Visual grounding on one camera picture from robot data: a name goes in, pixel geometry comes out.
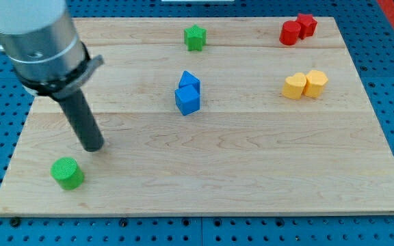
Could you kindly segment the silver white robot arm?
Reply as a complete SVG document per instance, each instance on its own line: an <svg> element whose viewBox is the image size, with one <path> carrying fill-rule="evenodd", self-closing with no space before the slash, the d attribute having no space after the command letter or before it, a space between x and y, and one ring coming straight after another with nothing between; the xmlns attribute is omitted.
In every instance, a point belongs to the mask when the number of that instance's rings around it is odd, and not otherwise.
<svg viewBox="0 0 394 246"><path fill-rule="evenodd" d="M65 0L0 0L0 50L26 90L66 98L103 64L90 57Z"/></svg>

